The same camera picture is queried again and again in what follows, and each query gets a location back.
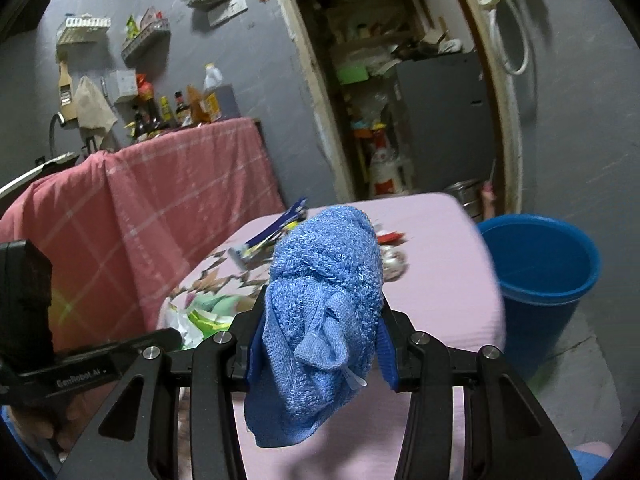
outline trash can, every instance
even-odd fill
[[[598,280],[598,250],[577,227],[537,215],[498,216],[478,228],[504,298],[505,357],[529,379]]]

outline towel tag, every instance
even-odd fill
[[[359,390],[367,386],[367,381],[365,381],[362,377],[358,377],[354,374],[347,365],[342,365],[340,367],[340,371],[342,372],[342,376],[346,379],[348,386],[352,390]]]

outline table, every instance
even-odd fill
[[[444,194],[419,194],[353,204],[372,223],[405,232],[400,247],[409,267],[383,291],[394,310],[407,313],[424,330],[451,347],[477,351],[485,344],[504,347],[502,299],[491,259],[475,224],[459,203]],[[310,211],[310,215],[320,209]],[[240,228],[209,261],[204,260],[183,283],[202,276],[202,268],[220,260],[267,227],[277,215],[255,219]],[[230,260],[217,264],[217,280],[237,274]],[[243,276],[239,288],[257,290],[259,276]],[[390,480],[404,437],[410,394],[393,393],[374,366],[369,385],[335,413],[318,432],[297,446],[261,449],[244,423],[243,396],[234,397],[234,413],[247,477],[260,480]],[[454,447],[451,478],[462,477],[464,407],[454,392]]]

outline floor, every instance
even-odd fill
[[[615,449],[620,443],[622,414],[616,387],[580,308],[529,387],[567,446],[601,441]]]

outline bucket rim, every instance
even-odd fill
[[[587,253],[591,264],[591,270],[587,279],[581,286],[563,292],[540,293],[535,290],[511,285],[510,283],[504,282],[498,278],[500,290],[506,298],[538,306],[560,306],[580,300],[580,298],[589,292],[598,281],[601,267],[600,253],[593,241],[581,229],[578,229],[576,226],[563,220],[530,213],[497,216],[489,220],[485,220],[484,222],[480,222],[478,224],[478,228],[484,237],[484,234],[492,229],[507,225],[540,225],[571,236]]]

